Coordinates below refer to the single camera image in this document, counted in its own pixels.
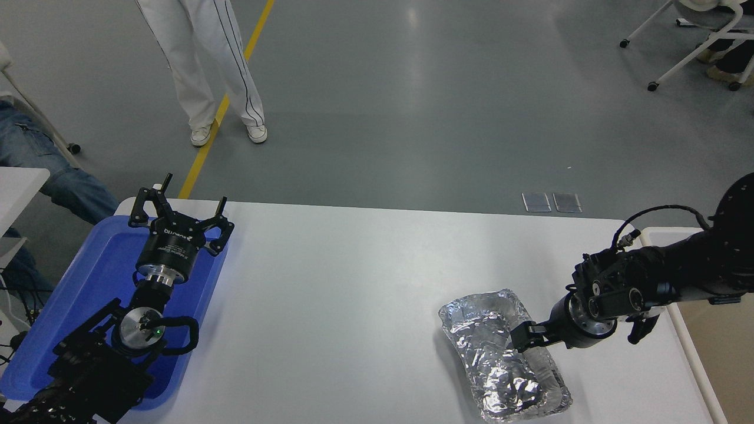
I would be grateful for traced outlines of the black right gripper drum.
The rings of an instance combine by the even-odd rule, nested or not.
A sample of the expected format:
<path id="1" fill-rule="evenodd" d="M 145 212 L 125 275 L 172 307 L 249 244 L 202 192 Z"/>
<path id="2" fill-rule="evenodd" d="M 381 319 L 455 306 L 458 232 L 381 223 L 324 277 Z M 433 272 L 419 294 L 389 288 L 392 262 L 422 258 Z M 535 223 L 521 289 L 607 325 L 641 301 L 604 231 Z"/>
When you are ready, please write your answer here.
<path id="1" fill-rule="evenodd" d="M 577 333 L 570 306 L 574 296 L 563 296 L 551 309 L 545 327 L 547 346 L 564 343 L 568 349 L 577 347 Z"/>

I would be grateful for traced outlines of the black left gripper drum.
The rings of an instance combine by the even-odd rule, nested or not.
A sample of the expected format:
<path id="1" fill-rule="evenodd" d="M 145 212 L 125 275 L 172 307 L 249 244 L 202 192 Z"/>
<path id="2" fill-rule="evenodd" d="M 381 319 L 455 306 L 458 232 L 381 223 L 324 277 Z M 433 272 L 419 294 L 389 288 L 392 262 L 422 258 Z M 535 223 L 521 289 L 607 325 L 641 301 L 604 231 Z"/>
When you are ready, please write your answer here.
<path id="1" fill-rule="evenodd" d="M 137 260 L 142 276 L 161 272 L 175 282 L 188 281 L 206 237 L 200 221 L 189 216 L 158 217 L 149 223 L 149 235 Z"/>

